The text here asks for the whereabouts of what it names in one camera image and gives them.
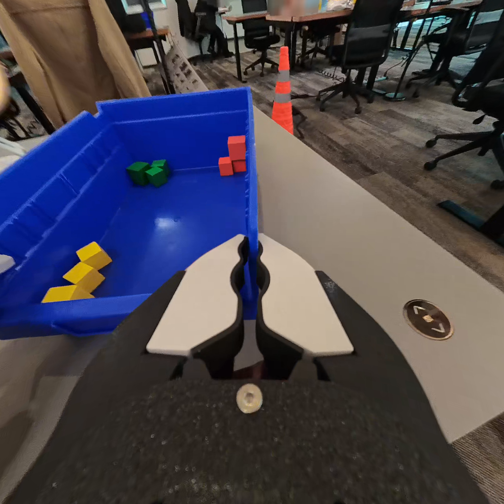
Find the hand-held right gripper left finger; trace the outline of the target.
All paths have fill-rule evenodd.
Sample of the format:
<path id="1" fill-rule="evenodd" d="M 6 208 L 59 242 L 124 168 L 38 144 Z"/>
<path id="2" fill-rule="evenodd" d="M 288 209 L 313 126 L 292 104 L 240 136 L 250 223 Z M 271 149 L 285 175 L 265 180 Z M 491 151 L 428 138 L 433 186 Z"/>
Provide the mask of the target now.
<path id="1" fill-rule="evenodd" d="M 146 351 L 191 356 L 242 318 L 248 239 L 237 234 L 185 269 Z"/>

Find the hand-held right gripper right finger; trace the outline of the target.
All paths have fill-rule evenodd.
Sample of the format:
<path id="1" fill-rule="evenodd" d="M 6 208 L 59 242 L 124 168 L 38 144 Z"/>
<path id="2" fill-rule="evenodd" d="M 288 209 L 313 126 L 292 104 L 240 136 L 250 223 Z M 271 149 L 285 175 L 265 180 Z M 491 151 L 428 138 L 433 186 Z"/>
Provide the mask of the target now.
<path id="1" fill-rule="evenodd" d="M 310 357 L 351 354 L 354 347 L 314 268 L 265 234 L 259 234 L 259 242 L 259 259 L 269 274 L 261 296 L 266 329 Z"/>

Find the blue plastic bin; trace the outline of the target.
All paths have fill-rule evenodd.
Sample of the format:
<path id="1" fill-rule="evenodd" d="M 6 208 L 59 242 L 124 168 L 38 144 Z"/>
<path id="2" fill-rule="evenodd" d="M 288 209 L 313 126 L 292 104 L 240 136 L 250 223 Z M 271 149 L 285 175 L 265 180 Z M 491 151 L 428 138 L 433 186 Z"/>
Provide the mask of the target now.
<path id="1" fill-rule="evenodd" d="M 200 256 L 237 234 L 258 251 L 249 87 L 97 103 L 1 174 L 1 340 L 109 334 Z M 247 171 L 222 177 L 228 137 L 246 136 Z M 166 159 L 165 185 L 125 169 Z M 92 299 L 41 303 L 97 242 L 112 263 Z"/>

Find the round desk control panel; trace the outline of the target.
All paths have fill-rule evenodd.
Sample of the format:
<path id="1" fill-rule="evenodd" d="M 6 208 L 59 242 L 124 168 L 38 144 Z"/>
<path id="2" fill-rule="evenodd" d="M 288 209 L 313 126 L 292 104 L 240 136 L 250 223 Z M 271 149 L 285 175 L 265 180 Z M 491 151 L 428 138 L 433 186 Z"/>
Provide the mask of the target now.
<path id="1" fill-rule="evenodd" d="M 410 300 L 403 306 L 402 314 L 408 326 L 427 339 L 445 341 L 454 333 L 448 316 L 430 301 Z"/>

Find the black desk foot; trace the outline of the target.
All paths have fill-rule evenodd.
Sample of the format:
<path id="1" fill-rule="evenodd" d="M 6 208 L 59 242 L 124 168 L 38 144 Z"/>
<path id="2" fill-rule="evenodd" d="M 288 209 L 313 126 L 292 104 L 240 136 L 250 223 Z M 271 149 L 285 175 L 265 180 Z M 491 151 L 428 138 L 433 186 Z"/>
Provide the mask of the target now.
<path id="1" fill-rule="evenodd" d="M 486 238 L 503 246 L 503 206 L 486 220 L 451 200 L 442 201 L 437 206 L 469 225 Z"/>

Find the orange traffic cone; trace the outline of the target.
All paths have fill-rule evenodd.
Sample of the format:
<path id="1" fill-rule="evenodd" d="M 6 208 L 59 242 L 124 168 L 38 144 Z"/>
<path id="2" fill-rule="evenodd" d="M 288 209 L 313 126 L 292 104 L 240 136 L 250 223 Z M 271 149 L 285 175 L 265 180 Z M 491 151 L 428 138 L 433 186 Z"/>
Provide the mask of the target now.
<path id="1" fill-rule="evenodd" d="M 294 134 L 289 49 L 287 46 L 280 48 L 280 59 L 275 85 L 272 119 L 291 135 Z"/>

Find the newspaper sheet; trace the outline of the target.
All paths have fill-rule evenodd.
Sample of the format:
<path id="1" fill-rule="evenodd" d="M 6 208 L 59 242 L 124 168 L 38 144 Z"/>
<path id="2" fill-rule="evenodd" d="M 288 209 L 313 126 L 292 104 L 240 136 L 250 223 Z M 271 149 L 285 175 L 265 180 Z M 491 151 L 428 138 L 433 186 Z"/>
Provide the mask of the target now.
<path id="1" fill-rule="evenodd" d="M 196 69 L 187 60 L 176 42 L 171 43 L 165 56 L 169 83 L 175 94 L 200 93 L 208 91 Z"/>

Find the small wooden side table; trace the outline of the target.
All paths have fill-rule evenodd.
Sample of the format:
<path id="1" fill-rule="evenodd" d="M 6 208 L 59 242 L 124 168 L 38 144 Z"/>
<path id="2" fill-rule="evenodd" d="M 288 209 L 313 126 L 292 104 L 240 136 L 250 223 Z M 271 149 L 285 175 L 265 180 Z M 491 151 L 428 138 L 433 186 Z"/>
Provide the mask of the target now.
<path id="1" fill-rule="evenodd" d="M 160 28 L 157 31 L 157 36 L 160 41 L 159 50 L 158 44 L 156 42 L 154 33 L 151 29 L 147 29 L 141 33 L 136 34 L 126 34 L 125 39 L 128 43 L 129 49 L 134 57 L 137 58 L 137 52 L 143 49 L 150 49 L 154 54 L 154 58 L 156 61 L 157 69 L 159 70 L 159 74 L 161 77 L 161 81 L 163 84 L 164 91 L 166 94 L 172 94 L 173 85 L 170 82 L 170 79 L 166 77 L 163 64 L 165 63 L 165 51 L 163 42 L 168 41 L 168 35 L 170 34 L 170 30 L 168 28 Z"/>

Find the black office chair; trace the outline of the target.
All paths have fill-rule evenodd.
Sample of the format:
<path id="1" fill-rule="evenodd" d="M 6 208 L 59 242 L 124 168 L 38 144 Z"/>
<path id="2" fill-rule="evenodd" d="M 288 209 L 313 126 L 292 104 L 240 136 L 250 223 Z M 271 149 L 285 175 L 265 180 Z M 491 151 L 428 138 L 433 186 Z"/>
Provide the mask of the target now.
<path id="1" fill-rule="evenodd" d="M 181 36 L 198 45 L 199 55 L 193 56 L 192 60 L 214 60 L 219 57 L 227 59 L 234 56 L 216 23 L 216 1 L 197 1 L 193 11 L 188 1 L 175 3 Z"/>
<path id="2" fill-rule="evenodd" d="M 426 142 L 427 148 L 432 148 L 438 140 L 460 140 L 469 143 L 426 162 L 424 170 L 432 171 L 439 161 L 479 149 L 479 156 L 492 151 L 503 171 L 503 21 L 499 22 L 492 40 L 456 87 L 451 100 L 454 106 L 464 111 L 482 113 L 474 124 L 484 117 L 495 119 L 493 129 L 486 132 L 436 135 Z"/>
<path id="3" fill-rule="evenodd" d="M 356 1 L 350 15 L 342 46 L 335 47 L 332 61 L 341 68 L 344 81 L 324 88 L 318 92 L 316 100 L 319 110 L 325 111 L 326 102 L 341 94 L 350 96 L 355 104 L 355 113 L 360 114 L 362 107 L 358 96 L 363 96 L 368 103 L 373 103 L 375 94 L 367 89 L 362 81 L 355 82 L 352 71 L 365 71 L 379 67 L 387 59 L 393 31 L 400 16 L 403 1 Z"/>
<path id="4" fill-rule="evenodd" d="M 265 18 L 253 18 L 242 23 L 244 30 L 244 45 L 253 52 L 260 53 L 260 57 L 243 70 L 244 75 L 248 75 L 248 70 L 255 70 L 260 65 L 260 76 L 264 76 L 265 64 L 270 64 L 272 68 L 278 68 L 278 63 L 268 58 L 268 50 L 281 41 L 281 37 Z"/>
<path id="5" fill-rule="evenodd" d="M 492 38 L 492 22 L 483 22 L 486 10 L 484 2 L 481 2 L 454 16 L 444 33 L 433 32 L 425 37 L 423 44 L 438 43 L 439 47 L 431 67 L 411 77 L 406 83 L 405 88 L 409 89 L 414 82 L 421 81 L 412 94 L 413 98 L 418 98 L 420 91 L 432 84 L 439 86 L 446 82 L 453 88 L 457 87 L 462 77 L 450 70 L 452 59 L 481 52 Z"/>

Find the wooden top office table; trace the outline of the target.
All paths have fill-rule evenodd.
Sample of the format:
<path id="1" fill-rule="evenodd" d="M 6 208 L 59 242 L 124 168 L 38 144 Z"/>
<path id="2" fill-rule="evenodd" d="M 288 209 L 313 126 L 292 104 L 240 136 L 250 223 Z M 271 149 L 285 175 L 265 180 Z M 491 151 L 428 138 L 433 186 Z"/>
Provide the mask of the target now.
<path id="1" fill-rule="evenodd" d="M 475 7 L 481 4 L 481 1 L 434 1 L 431 2 L 417 2 L 417 1 L 402 1 L 400 14 L 398 15 L 397 23 L 404 20 L 414 20 L 424 16 L 435 17 L 437 13 L 443 13 L 447 10 L 464 10 Z M 249 20 L 265 20 L 270 25 L 279 26 L 285 30 L 285 44 L 291 50 L 291 56 L 296 57 L 296 36 L 300 27 L 311 22 L 318 22 L 320 20 L 337 19 L 337 24 L 345 24 L 354 10 L 354 4 L 346 2 L 345 8 L 337 10 L 325 10 L 317 13 L 303 13 L 302 15 L 271 15 L 267 10 L 252 11 L 241 15 L 225 15 L 223 19 L 233 27 L 233 41 L 235 49 L 236 60 L 236 79 L 245 84 L 247 81 L 243 79 L 244 70 L 240 59 L 238 48 L 237 24 L 243 24 Z"/>

